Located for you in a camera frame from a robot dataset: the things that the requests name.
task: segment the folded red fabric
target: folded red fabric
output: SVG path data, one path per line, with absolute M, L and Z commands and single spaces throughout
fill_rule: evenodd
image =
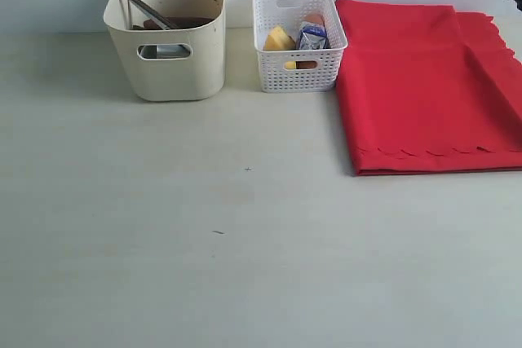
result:
M 492 18 L 337 0 L 337 94 L 357 174 L 522 168 L 522 64 Z

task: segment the yellow sponge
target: yellow sponge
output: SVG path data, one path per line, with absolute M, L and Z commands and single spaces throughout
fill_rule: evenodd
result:
M 295 41 L 281 26 L 276 26 L 270 31 L 263 47 L 264 51 L 292 51 L 293 49 L 295 49 Z

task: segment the white perforated basket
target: white perforated basket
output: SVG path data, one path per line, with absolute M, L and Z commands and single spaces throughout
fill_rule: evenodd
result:
M 277 25 L 297 37 L 308 14 L 319 13 L 325 20 L 329 49 L 315 51 L 263 51 L 268 33 Z M 334 0 L 254 0 L 254 44 L 258 52 L 263 91 L 270 93 L 325 91 L 335 84 L 346 35 Z M 286 69 L 287 61 L 315 61 L 314 69 Z

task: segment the tabletop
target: tabletop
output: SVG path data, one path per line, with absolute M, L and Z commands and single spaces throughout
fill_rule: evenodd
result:
M 522 175 L 354 177 L 335 93 L 227 42 L 221 92 L 151 104 L 107 34 L 2 37 L 0 346 L 519 346 Z

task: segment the red tablecloth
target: red tablecloth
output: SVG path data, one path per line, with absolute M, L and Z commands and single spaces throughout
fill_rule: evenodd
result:
M 357 174 L 522 168 L 522 64 L 491 17 L 336 5 L 349 42 L 336 90 Z

